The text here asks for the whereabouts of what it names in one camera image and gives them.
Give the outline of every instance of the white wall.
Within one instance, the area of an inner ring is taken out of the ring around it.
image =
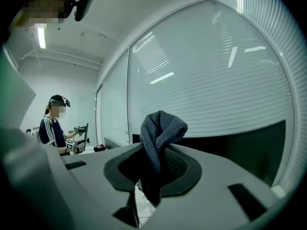
[[[96,145],[95,134],[95,86],[97,71],[90,69],[53,66],[44,64],[43,69],[37,59],[27,57],[20,62],[19,72],[26,83],[34,90],[36,97],[31,103],[21,124],[21,130],[26,131],[32,126],[39,126],[46,105],[52,95],[59,94],[71,102],[66,107],[66,114],[59,119],[64,133],[73,130],[74,126],[84,126],[89,123],[88,137]]]
[[[113,67],[115,62],[119,57],[127,50],[127,48],[145,31],[150,27],[155,25],[158,21],[169,16],[170,14],[185,8],[191,4],[194,4],[201,0],[164,0],[160,4],[157,4],[156,8],[150,9],[148,11],[148,16],[145,20],[139,21],[137,26],[127,28],[118,40],[118,44],[115,46],[114,53],[103,64],[102,69],[99,72],[98,83],[96,85],[96,90],[100,87],[103,79],[106,77],[107,73]]]

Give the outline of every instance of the white ceiling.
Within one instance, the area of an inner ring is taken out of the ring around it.
[[[64,23],[47,25],[46,49],[39,48],[36,28],[15,28],[8,48],[18,62],[25,57],[39,57],[100,70],[118,39],[165,1],[94,0],[82,21],[76,22],[71,13]]]

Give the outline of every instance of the ponytail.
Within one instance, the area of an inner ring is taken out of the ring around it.
[[[47,114],[49,113],[50,108],[51,108],[51,103],[49,103],[49,104],[46,106],[45,115],[47,115]]]

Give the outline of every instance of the cloth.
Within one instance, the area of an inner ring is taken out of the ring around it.
[[[160,202],[160,160],[164,147],[181,140],[187,130],[188,125],[183,120],[164,111],[149,114],[143,121],[140,140],[146,150],[148,166],[141,184],[144,194],[155,205]]]
[[[59,122],[57,120],[55,122],[52,120],[52,127],[53,127],[54,135],[55,135],[55,138],[54,138],[51,132],[51,124],[48,119],[50,119],[50,117],[45,116],[40,122],[39,134],[40,134],[41,141],[44,144],[47,144],[52,140],[56,140],[58,148],[66,147],[63,130],[60,127]]]

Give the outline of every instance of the gray towel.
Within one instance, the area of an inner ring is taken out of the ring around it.
[[[144,144],[147,157],[149,160],[146,184],[147,189],[143,189],[146,197],[149,199],[153,192],[157,199],[157,189],[160,189],[161,178],[161,163],[160,156],[163,154],[164,147],[168,144],[175,143],[183,138],[188,125],[182,121],[179,117],[168,114],[164,111],[158,111],[156,113],[149,114],[145,117],[141,126],[140,140]]]

